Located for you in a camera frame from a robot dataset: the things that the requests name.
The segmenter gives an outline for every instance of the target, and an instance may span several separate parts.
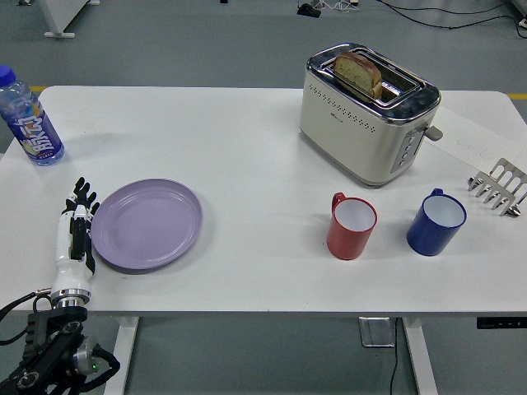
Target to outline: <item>water bottle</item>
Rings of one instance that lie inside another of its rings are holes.
[[[0,65],[0,115],[33,163],[47,166],[63,157],[64,145],[42,104],[5,65]]]

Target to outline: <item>red mug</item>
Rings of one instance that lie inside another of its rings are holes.
[[[331,212],[329,251],[339,259],[357,258],[364,250],[377,223],[375,208],[366,200],[335,193]]]

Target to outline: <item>bottle label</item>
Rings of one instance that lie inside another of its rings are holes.
[[[38,113],[9,123],[9,128],[32,160],[55,156],[63,145],[48,115],[43,110]]]

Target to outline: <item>toaster buttons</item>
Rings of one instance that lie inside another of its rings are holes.
[[[404,136],[401,143],[401,147],[399,148],[399,152],[395,157],[391,173],[401,170],[403,167],[408,167],[412,163],[424,130],[425,128],[417,128],[406,133],[406,136]]]

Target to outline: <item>mug handle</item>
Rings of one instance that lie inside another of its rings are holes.
[[[331,211],[333,211],[335,206],[337,206],[344,199],[346,199],[346,196],[344,196],[342,192],[335,193],[333,195],[333,201],[331,202]]]

